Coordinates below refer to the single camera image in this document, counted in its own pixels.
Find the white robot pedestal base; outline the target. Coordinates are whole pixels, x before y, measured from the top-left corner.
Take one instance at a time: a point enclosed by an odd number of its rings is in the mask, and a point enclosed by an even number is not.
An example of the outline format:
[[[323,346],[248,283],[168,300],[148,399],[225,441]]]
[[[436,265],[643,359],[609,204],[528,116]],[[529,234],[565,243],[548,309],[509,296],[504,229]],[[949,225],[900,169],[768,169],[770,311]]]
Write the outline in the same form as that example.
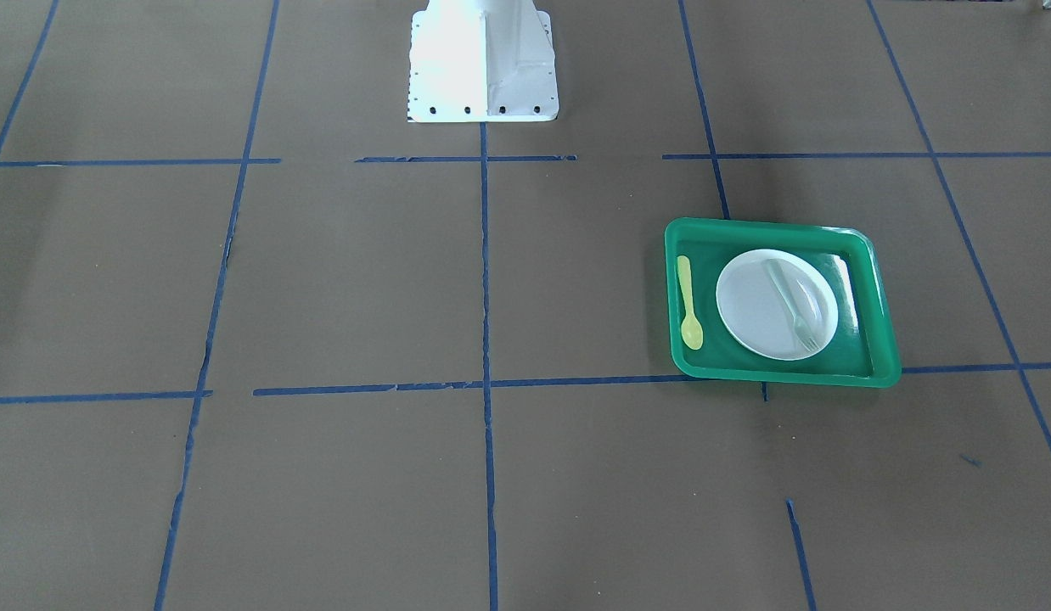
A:
[[[430,1],[410,34],[408,121],[557,119],[552,20],[533,1]]]

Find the green plastic tray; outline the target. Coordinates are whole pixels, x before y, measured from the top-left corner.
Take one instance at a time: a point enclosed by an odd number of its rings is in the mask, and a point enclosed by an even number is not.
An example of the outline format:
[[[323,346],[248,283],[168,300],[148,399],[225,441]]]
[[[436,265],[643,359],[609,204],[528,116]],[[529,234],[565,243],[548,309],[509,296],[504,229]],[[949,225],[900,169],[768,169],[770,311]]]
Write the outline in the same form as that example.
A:
[[[664,246],[672,359],[684,374],[863,388],[887,388],[901,378],[874,244],[856,229],[681,217],[666,226]],[[840,323],[824,351],[797,362],[775,361],[756,355],[727,331],[716,303],[718,278],[736,254],[754,249],[797,254],[828,279]],[[689,350],[680,332],[684,308],[678,290],[678,254],[691,259],[695,310],[705,337],[700,350]]]

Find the white round plate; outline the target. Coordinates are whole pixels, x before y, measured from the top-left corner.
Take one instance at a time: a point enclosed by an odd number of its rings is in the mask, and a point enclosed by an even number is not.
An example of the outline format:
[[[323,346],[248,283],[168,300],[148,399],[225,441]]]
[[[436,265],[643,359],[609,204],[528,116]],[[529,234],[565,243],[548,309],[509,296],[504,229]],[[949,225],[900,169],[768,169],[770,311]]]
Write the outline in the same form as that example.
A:
[[[810,353],[797,343],[790,314],[767,274],[769,259],[780,261],[820,351]],[[723,325],[740,345],[775,361],[797,362],[824,351],[840,323],[839,301],[828,279],[804,259],[778,249],[736,254],[718,278],[716,303]]]

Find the pale green plastic fork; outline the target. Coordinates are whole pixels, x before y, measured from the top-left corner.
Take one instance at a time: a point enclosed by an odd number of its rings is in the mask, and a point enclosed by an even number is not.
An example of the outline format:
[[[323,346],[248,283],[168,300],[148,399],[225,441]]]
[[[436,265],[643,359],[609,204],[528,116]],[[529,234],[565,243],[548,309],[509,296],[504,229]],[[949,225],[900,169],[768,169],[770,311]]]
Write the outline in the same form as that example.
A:
[[[783,271],[780,261],[777,259],[766,260],[765,267],[767,268],[767,274],[771,278],[775,290],[780,294],[787,312],[790,314],[794,337],[797,343],[800,343],[801,347],[810,353],[820,351],[820,344],[815,337],[812,328],[810,328],[808,321],[805,320],[800,309],[798,309],[794,291],[790,289],[789,279],[787,279],[785,271]]]

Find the yellow plastic spoon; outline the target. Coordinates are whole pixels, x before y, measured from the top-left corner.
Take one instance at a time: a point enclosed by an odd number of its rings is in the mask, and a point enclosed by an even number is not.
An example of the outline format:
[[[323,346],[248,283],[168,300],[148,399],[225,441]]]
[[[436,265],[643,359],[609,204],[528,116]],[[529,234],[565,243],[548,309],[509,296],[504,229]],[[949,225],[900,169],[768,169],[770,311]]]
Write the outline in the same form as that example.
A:
[[[684,317],[680,323],[681,337],[689,350],[700,350],[703,348],[705,337],[703,325],[695,310],[691,259],[687,254],[678,254],[676,264],[678,290],[684,308]]]

